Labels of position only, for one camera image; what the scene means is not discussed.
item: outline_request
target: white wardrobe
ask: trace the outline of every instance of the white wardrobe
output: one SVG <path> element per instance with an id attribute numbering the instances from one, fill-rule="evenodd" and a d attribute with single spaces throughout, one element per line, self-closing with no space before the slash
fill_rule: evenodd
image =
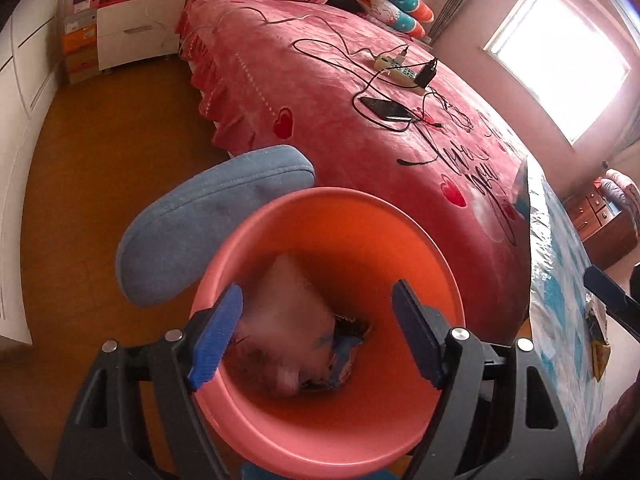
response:
<path id="1" fill-rule="evenodd" d="M 58 0 L 21 0 L 0 32 L 0 351 L 31 343 L 20 225 L 31 158 L 58 89 Z"/>

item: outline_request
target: pink bedspread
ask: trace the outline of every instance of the pink bedspread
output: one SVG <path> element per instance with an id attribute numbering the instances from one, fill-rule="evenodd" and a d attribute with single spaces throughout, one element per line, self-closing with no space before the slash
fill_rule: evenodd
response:
<path id="1" fill-rule="evenodd" d="M 205 93 L 200 113 L 220 126 L 213 142 L 239 155 L 274 144 L 295 146 L 316 168 L 318 186 L 359 189 L 404 210 L 433 238 L 458 282 L 466 323 L 479 337 L 511 343 L 529 303 L 529 228 L 511 206 L 520 161 L 528 155 L 501 117 L 474 90 L 440 64 L 432 87 L 469 116 L 473 129 L 456 126 L 432 96 L 422 124 L 393 133 L 358 115 L 355 76 L 296 52 L 298 38 L 339 45 L 320 20 L 267 25 L 269 20 L 314 14 L 344 36 L 353 52 L 388 50 L 402 41 L 357 16 L 329 6 L 258 0 L 189 0 L 178 26 L 185 59 L 196 63 L 192 83 Z M 325 60 L 361 69 L 331 47 L 300 48 Z M 406 63 L 431 56 L 414 44 Z M 372 58 L 354 59 L 372 66 Z M 421 98 L 384 82 L 390 97 L 420 112 Z M 380 97 L 372 92 L 368 95 Z M 423 162 L 419 166 L 398 159 Z"/>

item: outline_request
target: power strip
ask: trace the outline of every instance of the power strip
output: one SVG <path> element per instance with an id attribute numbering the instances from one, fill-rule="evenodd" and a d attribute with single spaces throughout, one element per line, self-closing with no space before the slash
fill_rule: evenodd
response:
<path id="1" fill-rule="evenodd" d="M 415 77 L 418 75 L 417 72 L 411 70 L 410 68 L 398 68 L 396 70 L 390 70 L 396 67 L 402 66 L 396 63 L 395 59 L 391 56 L 387 56 L 385 54 L 378 56 L 376 58 L 376 62 L 373 67 L 376 70 L 383 70 L 384 74 L 389 76 L 393 80 L 394 83 L 404 86 L 407 90 L 410 90 L 414 94 L 424 95 L 426 90 L 424 88 L 420 88 L 415 84 Z"/>

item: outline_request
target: brown dresser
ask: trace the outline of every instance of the brown dresser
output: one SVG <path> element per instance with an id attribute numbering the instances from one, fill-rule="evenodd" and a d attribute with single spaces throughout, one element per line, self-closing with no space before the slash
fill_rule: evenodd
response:
<path id="1" fill-rule="evenodd" d="M 564 208 L 591 263 L 601 269 L 612 266 L 638 244 L 629 213 L 608 202 L 593 184 L 571 197 Z"/>

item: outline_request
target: drawer handle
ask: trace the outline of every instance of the drawer handle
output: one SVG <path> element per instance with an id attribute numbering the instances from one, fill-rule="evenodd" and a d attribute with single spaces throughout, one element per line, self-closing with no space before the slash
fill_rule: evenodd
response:
<path id="1" fill-rule="evenodd" d="M 148 30 L 152 30 L 153 27 L 151 25 L 143 25 L 142 27 L 134 27 L 128 28 L 124 31 L 125 34 L 137 34 L 139 32 L 146 32 Z"/>

